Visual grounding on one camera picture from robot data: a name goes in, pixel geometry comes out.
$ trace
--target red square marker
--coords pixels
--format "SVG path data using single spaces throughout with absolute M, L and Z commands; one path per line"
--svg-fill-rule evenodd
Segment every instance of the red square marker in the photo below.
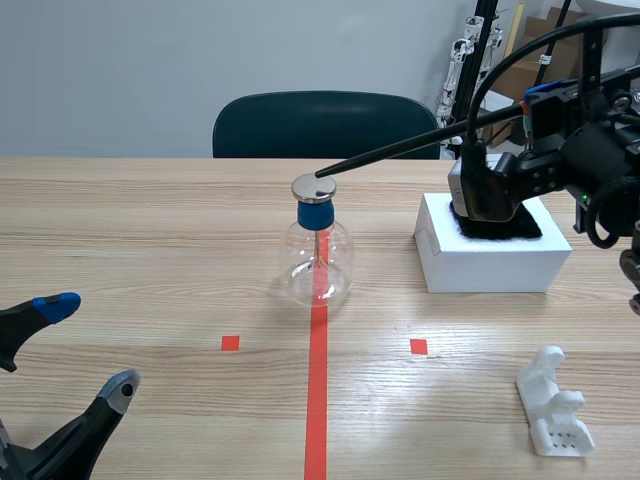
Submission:
M 424 338 L 412 338 L 409 340 L 411 344 L 411 353 L 414 355 L 428 355 L 427 341 Z
M 223 352 L 235 352 L 240 350 L 240 336 L 239 335 L 225 335 L 222 337 L 222 345 L 220 350 Z

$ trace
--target dark green chair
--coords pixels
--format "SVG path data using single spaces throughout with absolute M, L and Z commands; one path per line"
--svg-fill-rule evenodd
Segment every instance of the dark green chair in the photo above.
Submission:
M 360 92 L 279 92 L 227 105 L 213 127 L 216 158 L 349 158 L 438 128 L 424 105 Z M 440 158 L 440 146 L 398 158 Z

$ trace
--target table surface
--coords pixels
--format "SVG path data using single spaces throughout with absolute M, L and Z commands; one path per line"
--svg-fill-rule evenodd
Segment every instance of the table surface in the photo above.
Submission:
M 12 440 L 34 447 L 134 367 L 142 384 L 92 478 L 301 479 L 310 315 L 282 297 L 277 251 L 290 182 L 327 164 L 0 159 L 1 308 L 83 297 L 2 374 Z M 620 249 L 576 235 L 571 198 L 552 194 L 574 252 L 546 295 L 428 294 L 413 227 L 450 167 L 390 160 L 337 178 L 357 271 L 329 324 L 329 477 L 637 478 L 640 319 Z M 223 335 L 240 351 L 220 351 Z M 586 460 L 533 454 L 515 378 L 552 344 L 561 388 L 586 398 Z

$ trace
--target clear glass flask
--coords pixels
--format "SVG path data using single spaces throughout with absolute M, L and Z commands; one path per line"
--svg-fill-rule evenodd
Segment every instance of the clear glass flask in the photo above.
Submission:
M 285 292 L 305 305 L 341 303 L 351 290 L 354 247 L 351 236 L 335 221 L 336 183 L 312 173 L 294 180 L 298 221 L 287 230 L 280 250 Z

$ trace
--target white 3d-printed part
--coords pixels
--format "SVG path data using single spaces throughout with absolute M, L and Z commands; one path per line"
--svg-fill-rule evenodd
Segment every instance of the white 3d-printed part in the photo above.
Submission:
M 517 385 L 531 424 L 536 453 L 551 457 L 584 457 L 596 449 L 587 426 L 576 418 L 582 392 L 559 391 L 556 367 L 564 360 L 559 347 L 546 347 L 524 367 Z

